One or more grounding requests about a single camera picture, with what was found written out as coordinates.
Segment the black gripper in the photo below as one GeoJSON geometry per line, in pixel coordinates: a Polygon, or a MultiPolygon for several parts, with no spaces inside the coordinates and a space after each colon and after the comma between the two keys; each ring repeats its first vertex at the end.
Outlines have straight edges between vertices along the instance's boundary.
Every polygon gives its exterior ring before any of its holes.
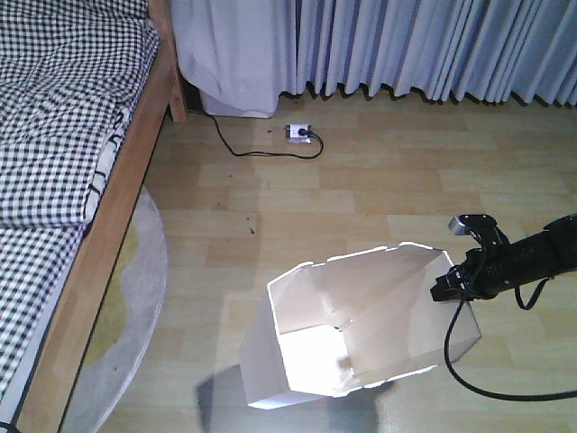
{"type": "Polygon", "coordinates": [[[471,249],[464,262],[453,265],[446,274],[435,279],[430,294],[436,302],[488,300],[513,288],[513,280],[499,273],[495,263],[487,259],[484,249],[471,249]]]}

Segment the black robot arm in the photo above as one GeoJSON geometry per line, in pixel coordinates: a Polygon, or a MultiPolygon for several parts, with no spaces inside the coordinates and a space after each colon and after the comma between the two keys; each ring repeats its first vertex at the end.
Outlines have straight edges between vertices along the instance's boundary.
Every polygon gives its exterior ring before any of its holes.
{"type": "Polygon", "coordinates": [[[486,214],[454,216],[448,227],[455,235],[471,235],[480,246],[436,278],[430,290],[434,301],[493,299],[502,291],[576,270],[575,214],[515,243],[486,214]]]}

